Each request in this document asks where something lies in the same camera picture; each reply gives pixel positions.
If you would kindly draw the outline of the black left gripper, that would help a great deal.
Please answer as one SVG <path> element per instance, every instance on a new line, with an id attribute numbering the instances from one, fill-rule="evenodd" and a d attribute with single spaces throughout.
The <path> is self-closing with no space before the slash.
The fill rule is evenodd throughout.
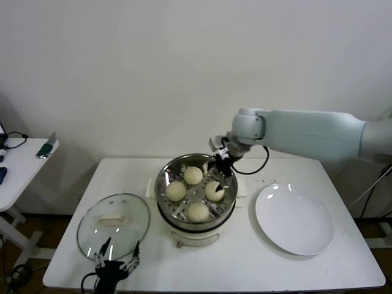
<path id="1" fill-rule="evenodd" d="M 94 254 L 94 263 L 98 283 L 96 294 L 111 294 L 116 291 L 119 281 L 127 278 L 127 273 L 132 273 L 140 264 L 140 241 L 137 241 L 133 250 L 132 258 L 128 262 L 104 260 L 106 251 L 110 245 L 111 237 L 100 247 L 99 252 Z"/>

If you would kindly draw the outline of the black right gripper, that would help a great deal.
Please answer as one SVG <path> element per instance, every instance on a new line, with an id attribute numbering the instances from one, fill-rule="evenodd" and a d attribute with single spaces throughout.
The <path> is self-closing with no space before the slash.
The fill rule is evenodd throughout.
<path id="1" fill-rule="evenodd" d="M 232 158 L 228 153 L 224 154 L 215 154 L 209 157 L 207 163 L 207 172 L 209 172 L 212 168 L 215 168 L 220 174 L 216 177 L 218 185 L 215 189 L 215 192 L 219 192 L 220 190 L 225 189 L 225 178 L 231 177 L 233 175 L 232 172 Z"/>

